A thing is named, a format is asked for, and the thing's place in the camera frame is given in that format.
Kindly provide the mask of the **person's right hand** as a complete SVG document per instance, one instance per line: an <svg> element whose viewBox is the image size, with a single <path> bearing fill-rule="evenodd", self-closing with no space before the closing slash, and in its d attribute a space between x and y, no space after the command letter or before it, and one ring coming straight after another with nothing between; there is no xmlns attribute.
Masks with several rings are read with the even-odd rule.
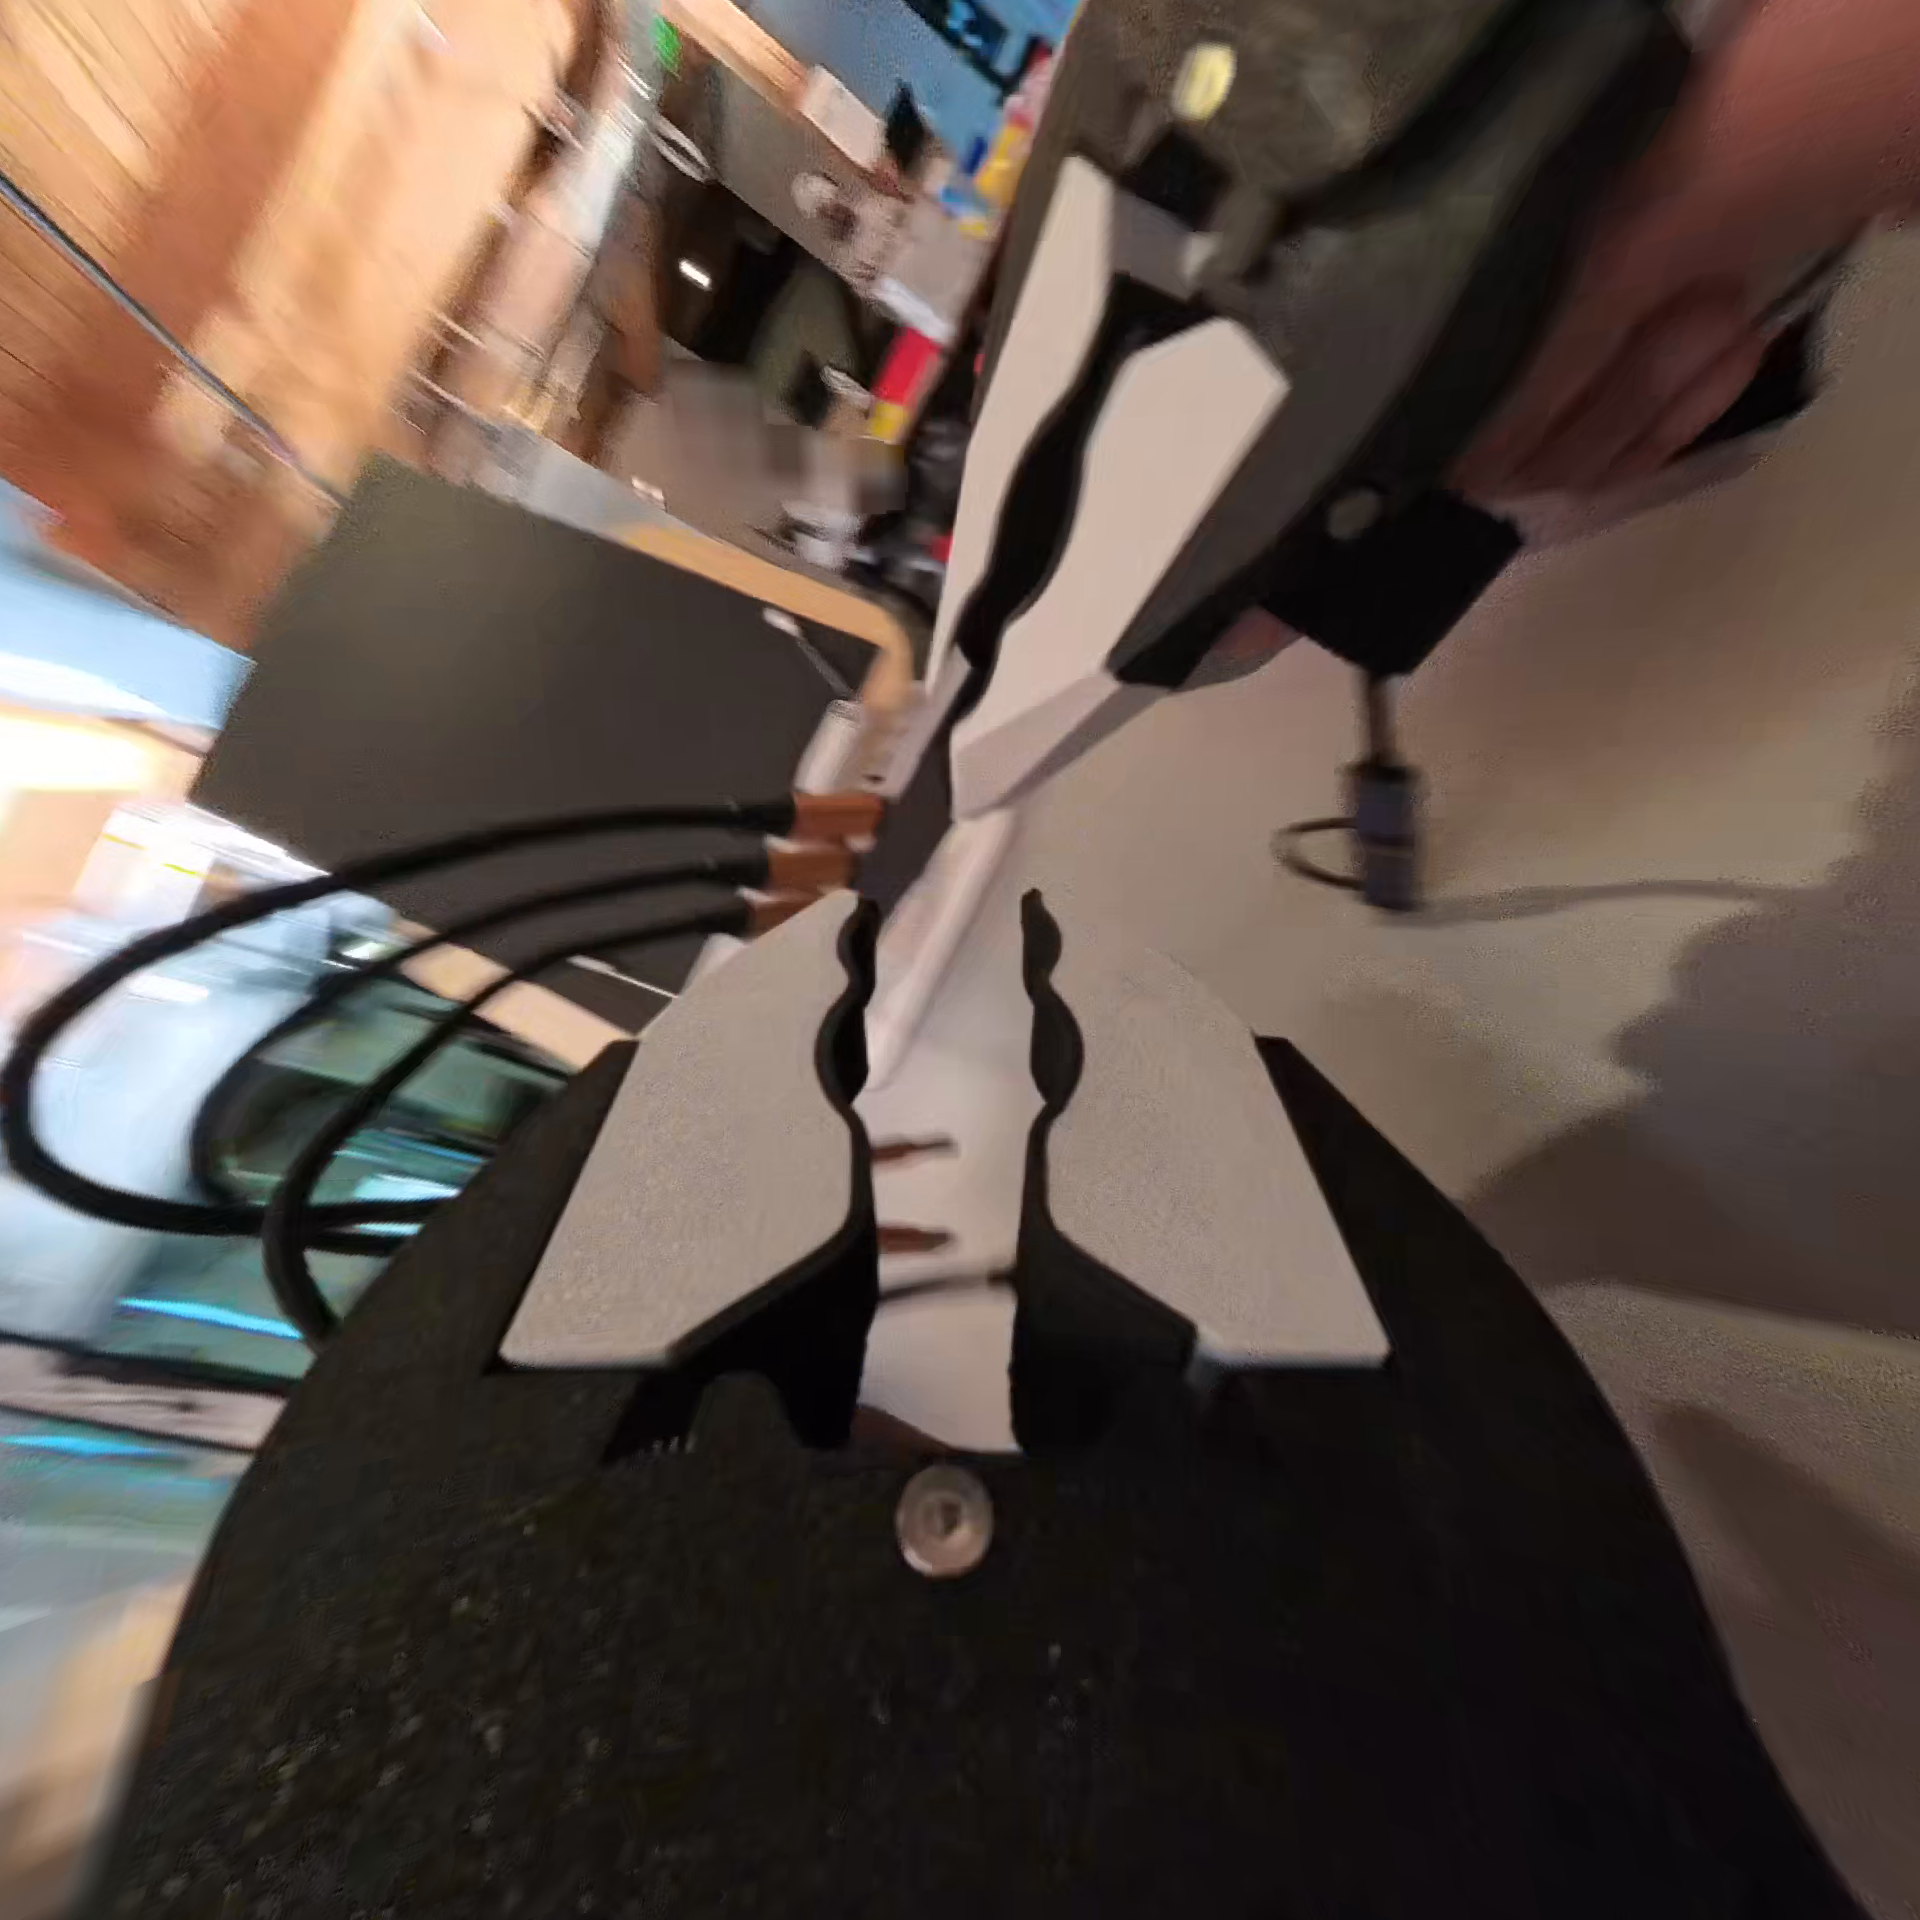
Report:
<svg viewBox="0 0 1920 1920"><path fill-rule="evenodd" d="M1620 181L1458 492L1494 507L1663 469L1759 370L1776 278L1916 204L1916 154L1916 3L1756 5Z"/></svg>

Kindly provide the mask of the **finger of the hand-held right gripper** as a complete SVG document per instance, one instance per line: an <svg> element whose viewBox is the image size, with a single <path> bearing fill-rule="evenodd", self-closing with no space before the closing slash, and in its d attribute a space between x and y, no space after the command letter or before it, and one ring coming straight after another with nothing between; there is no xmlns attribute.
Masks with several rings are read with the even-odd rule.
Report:
<svg viewBox="0 0 1920 1920"><path fill-rule="evenodd" d="M1100 405L1055 559L999 630L950 730L950 813L1008 808L1151 707L1116 652L1284 405L1286 376L1233 320L1132 351Z"/></svg>
<svg viewBox="0 0 1920 1920"><path fill-rule="evenodd" d="M1052 187L981 376L928 658L928 707L1103 707L1140 604L1132 388L1140 280L1122 196L1082 160Z"/></svg>

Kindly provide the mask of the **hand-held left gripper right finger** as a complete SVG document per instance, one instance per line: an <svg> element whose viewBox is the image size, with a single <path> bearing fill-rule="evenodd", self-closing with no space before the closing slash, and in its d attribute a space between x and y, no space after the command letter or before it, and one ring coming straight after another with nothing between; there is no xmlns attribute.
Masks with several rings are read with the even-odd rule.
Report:
<svg viewBox="0 0 1920 1920"><path fill-rule="evenodd" d="M1256 1035L1191 972L1020 902L1028 1072L1008 1403L1088 1448L1224 1383L1372 1373L1386 1330Z"/></svg>

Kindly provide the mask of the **grey USB hub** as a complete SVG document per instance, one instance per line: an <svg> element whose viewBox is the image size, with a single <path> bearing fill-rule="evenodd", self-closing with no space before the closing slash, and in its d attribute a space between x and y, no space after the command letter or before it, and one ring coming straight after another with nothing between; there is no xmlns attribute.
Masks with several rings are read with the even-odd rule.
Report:
<svg viewBox="0 0 1920 1920"><path fill-rule="evenodd" d="M1280 828L1272 853L1286 874L1356 894L1384 915L1413 915L1423 907L1421 797L1399 752L1399 685L1381 674L1357 682L1359 754L1344 772L1344 811ZM1088 710L1034 709L975 749L949 712L902 795L886 802L858 887L895 907L940 853L957 847L959 829L1008 826L1015 807L1159 698L1157 688L1110 688Z"/></svg>

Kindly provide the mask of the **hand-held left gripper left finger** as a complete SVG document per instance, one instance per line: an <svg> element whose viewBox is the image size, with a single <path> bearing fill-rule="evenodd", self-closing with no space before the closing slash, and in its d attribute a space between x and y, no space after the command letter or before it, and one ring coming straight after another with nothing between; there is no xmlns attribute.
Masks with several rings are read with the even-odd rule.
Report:
<svg viewBox="0 0 1920 1920"><path fill-rule="evenodd" d="M802 1444L849 1438L877 1310L868 1078L877 911L830 894L639 1035L497 1358L625 1372L652 1435L760 1376Z"/></svg>

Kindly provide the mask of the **grey desk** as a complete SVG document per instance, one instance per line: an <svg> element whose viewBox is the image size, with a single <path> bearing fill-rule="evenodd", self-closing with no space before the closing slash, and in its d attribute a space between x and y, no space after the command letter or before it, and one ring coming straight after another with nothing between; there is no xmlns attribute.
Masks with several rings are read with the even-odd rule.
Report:
<svg viewBox="0 0 1920 1920"><path fill-rule="evenodd" d="M1356 717L1286 652L1028 804L868 1098L959 1142L897 1211L1004 1256L1028 887L1293 1043L1576 1344L1874 1915L1918 1838L1916 263L1916 223L1860 254L1759 463L1527 559L1407 685L1418 915L1278 864Z"/></svg>

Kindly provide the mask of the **white bar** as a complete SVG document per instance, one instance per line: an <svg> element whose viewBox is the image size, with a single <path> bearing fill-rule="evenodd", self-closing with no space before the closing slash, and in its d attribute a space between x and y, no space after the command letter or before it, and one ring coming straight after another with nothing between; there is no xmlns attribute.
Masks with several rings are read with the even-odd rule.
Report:
<svg viewBox="0 0 1920 1920"><path fill-rule="evenodd" d="M799 756L790 789L799 795L877 795L895 800L926 749L928 715L919 699L901 707L834 701Z"/></svg>

